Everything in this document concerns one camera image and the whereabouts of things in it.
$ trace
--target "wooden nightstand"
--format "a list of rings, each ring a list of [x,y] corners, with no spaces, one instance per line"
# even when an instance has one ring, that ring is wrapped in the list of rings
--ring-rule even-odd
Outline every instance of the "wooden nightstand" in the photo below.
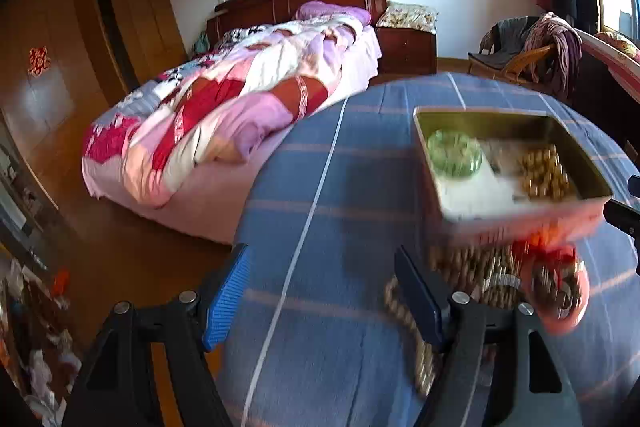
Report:
[[[436,73],[436,36],[404,28],[376,28],[380,73]]]

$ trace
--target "tray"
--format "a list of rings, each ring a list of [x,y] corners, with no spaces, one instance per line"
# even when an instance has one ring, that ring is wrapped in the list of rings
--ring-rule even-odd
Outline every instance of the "tray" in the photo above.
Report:
[[[588,235],[603,220],[603,206],[612,197],[609,184],[564,126],[546,113],[416,107],[413,128],[429,243],[484,245],[538,234],[553,248]],[[426,143],[438,129],[464,132],[481,142],[478,172],[468,178],[434,172]],[[524,197],[514,159],[547,144],[556,146],[570,178],[570,195],[559,202]],[[496,149],[511,153],[513,165],[504,171],[496,172],[496,156],[490,153]]]

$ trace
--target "red paper-cut sticker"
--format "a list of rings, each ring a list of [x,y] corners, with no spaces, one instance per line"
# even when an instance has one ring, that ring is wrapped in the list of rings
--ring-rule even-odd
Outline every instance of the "red paper-cut sticker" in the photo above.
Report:
[[[31,48],[29,50],[29,70],[33,76],[40,76],[49,69],[51,59],[47,57],[47,47]]]

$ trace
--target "green glass object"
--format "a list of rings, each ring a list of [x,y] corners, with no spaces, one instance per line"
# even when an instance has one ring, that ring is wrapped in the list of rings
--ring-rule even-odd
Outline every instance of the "green glass object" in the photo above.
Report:
[[[438,174],[465,178],[482,165],[478,140],[462,132],[438,130],[427,140],[427,153]]]

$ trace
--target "plaid tablecloth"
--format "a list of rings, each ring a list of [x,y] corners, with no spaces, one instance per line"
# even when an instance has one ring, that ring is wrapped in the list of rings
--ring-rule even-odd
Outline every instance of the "plaid tablecloth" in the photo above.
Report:
[[[217,383],[238,425],[414,423],[422,406],[414,340],[389,318],[382,296],[396,247],[420,247],[417,105],[548,112],[616,199],[640,208],[626,191],[638,171],[609,137],[556,100],[499,82],[450,73],[393,82],[300,121],[258,176],[237,234],[254,264]],[[637,254],[606,223],[577,248],[591,298],[580,325],[554,342],[584,424],[600,426],[640,371]],[[468,425],[480,425],[486,394],[479,386]]]

